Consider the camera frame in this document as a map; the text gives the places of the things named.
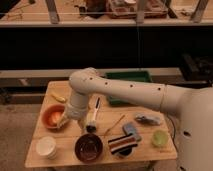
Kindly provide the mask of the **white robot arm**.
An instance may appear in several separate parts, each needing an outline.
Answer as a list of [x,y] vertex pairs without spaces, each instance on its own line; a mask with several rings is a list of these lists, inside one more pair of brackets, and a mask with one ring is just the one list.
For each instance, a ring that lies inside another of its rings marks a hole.
[[213,87],[173,85],[102,78],[94,68],[69,76],[71,95],[64,116],[81,120],[94,93],[180,117],[178,171],[213,171]]

